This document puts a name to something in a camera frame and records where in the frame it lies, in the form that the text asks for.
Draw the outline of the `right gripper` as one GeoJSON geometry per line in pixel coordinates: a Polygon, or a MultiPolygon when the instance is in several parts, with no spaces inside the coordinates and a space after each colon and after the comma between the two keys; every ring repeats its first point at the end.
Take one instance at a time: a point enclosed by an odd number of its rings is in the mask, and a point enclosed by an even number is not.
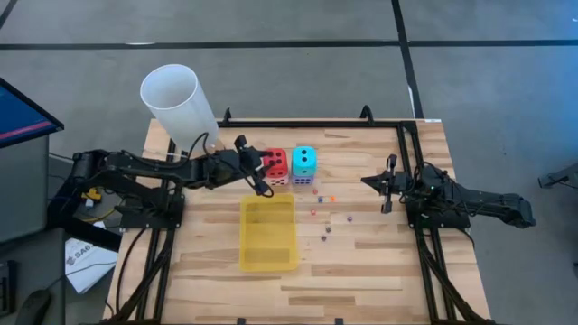
{"type": "Polygon", "coordinates": [[[361,181],[375,190],[378,194],[385,197],[382,205],[382,213],[390,213],[392,211],[393,202],[391,196],[393,194],[402,195],[410,189],[412,179],[407,172],[396,172],[397,156],[390,154],[387,157],[386,169],[378,175],[362,177],[361,181]]]}

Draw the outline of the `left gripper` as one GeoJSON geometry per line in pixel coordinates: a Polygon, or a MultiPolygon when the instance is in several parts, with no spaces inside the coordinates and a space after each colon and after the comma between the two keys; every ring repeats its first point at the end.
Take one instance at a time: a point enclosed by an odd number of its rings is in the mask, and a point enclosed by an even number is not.
{"type": "Polygon", "coordinates": [[[257,196],[270,197],[271,187],[265,178],[271,167],[263,165],[263,159],[273,157],[274,153],[249,146],[243,135],[236,138],[234,145],[234,150],[220,150],[209,156],[209,188],[244,180],[257,196]]]}

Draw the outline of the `large red foam die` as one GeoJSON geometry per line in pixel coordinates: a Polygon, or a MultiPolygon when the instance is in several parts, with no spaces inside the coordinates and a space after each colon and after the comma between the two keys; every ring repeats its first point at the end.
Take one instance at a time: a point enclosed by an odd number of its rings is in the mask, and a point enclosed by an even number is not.
{"type": "Polygon", "coordinates": [[[266,167],[268,178],[282,178],[288,173],[288,160],[286,152],[282,148],[268,148],[267,155],[263,157],[263,165],[266,167]]]}

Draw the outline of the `large cyan foam die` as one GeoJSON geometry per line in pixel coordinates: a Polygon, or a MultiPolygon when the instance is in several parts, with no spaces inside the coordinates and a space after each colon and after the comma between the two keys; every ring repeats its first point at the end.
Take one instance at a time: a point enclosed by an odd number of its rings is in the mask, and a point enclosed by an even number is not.
{"type": "Polygon", "coordinates": [[[295,176],[313,176],[317,170],[317,153],[311,146],[295,147],[292,152],[292,171],[295,176]]]}

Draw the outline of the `yellow translucent plastic bin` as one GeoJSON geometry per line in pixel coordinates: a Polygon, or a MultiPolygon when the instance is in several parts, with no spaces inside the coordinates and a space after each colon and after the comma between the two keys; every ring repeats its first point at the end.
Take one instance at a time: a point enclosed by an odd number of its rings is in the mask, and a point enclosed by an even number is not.
{"type": "Polygon", "coordinates": [[[239,268],[244,272],[292,271],[297,268],[294,195],[245,196],[240,202],[239,268]]]}

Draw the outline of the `white shade wooden base lamp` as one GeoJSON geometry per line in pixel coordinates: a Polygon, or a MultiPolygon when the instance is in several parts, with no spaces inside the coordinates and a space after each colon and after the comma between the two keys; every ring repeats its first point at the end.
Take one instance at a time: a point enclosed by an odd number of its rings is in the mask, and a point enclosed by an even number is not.
{"type": "Polygon", "coordinates": [[[199,156],[224,148],[216,117],[191,68],[163,65],[143,79],[139,94],[178,149],[199,156]]]}

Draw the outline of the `grey metal stand leg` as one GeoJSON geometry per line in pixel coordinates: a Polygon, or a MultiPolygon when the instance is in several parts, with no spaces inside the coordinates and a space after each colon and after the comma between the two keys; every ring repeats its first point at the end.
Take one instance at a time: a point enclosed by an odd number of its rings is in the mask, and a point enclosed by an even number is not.
{"type": "Polygon", "coordinates": [[[554,185],[564,185],[574,190],[578,190],[578,162],[574,163],[558,172],[544,174],[538,178],[541,188],[551,188],[554,185]]]}

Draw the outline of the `black equipment base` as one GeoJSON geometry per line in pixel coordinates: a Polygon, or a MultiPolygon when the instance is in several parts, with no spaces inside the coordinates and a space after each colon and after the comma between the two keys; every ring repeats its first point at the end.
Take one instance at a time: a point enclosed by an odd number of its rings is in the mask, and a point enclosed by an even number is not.
{"type": "Polygon", "coordinates": [[[80,190],[66,180],[48,203],[46,228],[62,228],[71,237],[117,252],[121,236],[76,218],[80,203],[80,190]]]}

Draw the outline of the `white printed paper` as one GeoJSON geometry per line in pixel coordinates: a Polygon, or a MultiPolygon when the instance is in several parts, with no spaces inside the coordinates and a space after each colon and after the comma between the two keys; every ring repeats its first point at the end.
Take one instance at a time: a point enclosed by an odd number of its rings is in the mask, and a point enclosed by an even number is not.
{"type": "Polygon", "coordinates": [[[84,294],[117,263],[117,252],[70,238],[64,247],[65,274],[76,293],[84,294]]]}

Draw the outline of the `computer monitor blue screen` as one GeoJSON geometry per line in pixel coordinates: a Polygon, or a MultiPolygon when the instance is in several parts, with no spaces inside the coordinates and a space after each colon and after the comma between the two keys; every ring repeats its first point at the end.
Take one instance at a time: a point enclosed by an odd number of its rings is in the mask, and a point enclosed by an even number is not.
{"type": "Polygon", "coordinates": [[[0,78],[0,148],[64,129],[64,124],[0,78]]]}

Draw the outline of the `grey desk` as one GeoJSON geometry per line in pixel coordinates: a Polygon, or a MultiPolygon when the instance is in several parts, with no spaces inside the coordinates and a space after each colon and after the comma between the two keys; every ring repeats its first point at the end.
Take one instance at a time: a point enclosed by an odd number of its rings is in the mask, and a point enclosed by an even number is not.
{"type": "Polygon", "coordinates": [[[15,325],[18,311],[34,291],[49,288],[51,303],[42,325],[65,325],[64,240],[61,229],[43,231],[0,244],[0,261],[15,261],[15,312],[0,325],[15,325]]]}

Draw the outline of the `dark computer mouse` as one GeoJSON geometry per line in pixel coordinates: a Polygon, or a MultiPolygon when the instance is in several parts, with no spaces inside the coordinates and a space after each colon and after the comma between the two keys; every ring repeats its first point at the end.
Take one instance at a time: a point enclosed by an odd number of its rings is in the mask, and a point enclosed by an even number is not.
{"type": "Polygon", "coordinates": [[[51,293],[48,289],[32,292],[18,311],[15,325],[42,325],[51,304],[51,293]]]}

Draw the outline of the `black keyboard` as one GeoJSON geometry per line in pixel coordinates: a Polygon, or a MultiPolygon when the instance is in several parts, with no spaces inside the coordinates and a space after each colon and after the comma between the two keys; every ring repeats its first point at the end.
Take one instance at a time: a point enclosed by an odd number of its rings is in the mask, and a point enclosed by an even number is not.
{"type": "Polygon", "coordinates": [[[0,261],[0,318],[15,311],[16,262],[0,261]]]}

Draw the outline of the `black aluminium table frame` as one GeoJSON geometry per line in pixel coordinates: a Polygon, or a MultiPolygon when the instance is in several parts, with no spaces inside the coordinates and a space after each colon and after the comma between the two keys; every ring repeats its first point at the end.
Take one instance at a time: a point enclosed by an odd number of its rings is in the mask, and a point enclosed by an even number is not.
{"type": "Polygon", "coordinates": [[[245,135],[260,149],[316,150],[314,183],[283,187],[294,195],[298,266],[265,273],[239,268],[240,201],[250,192],[245,182],[189,190],[168,273],[153,281],[144,317],[156,314],[157,302],[163,303],[164,325],[233,324],[238,318],[247,325],[331,325],[336,318],[345,324],[426,324],[432,313],[444,316],[441,285],[424,287],[405,208],[395,204],[382,214],[381,198],[361,181],[382,172],[390,154],[400,164],[422,155],[451,171],[441,122],[227,118],[219,126],[225,146],[245,135]]]}

